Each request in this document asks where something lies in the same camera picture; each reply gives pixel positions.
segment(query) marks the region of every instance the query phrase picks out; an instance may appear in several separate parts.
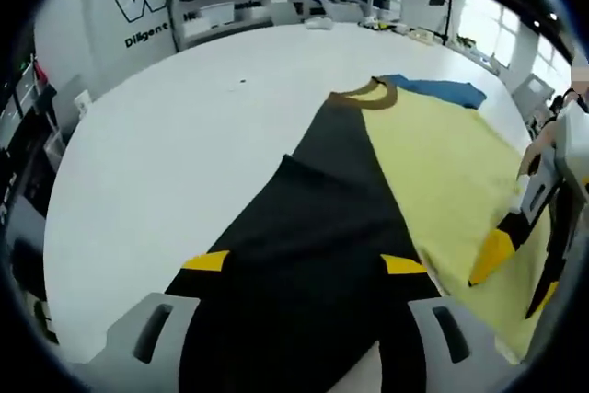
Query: white tabletop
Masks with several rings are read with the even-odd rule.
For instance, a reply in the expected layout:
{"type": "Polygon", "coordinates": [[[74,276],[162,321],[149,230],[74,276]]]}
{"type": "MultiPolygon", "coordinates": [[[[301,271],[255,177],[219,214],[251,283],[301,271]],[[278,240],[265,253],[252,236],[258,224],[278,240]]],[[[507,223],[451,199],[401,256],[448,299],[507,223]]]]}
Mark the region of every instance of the white tabletop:
{"type": "Polygon", "coordinates": [[[470,82],[487,95],[479,111],[490,125],[520,152],[529,143],[497,77],[444,47],[352,24],[215,40],[92,105],[65,152],[45,230],[64,357],[89,361],[116,319],[206,252],[293,153],[330,91],[389,74],[470,82]]]}

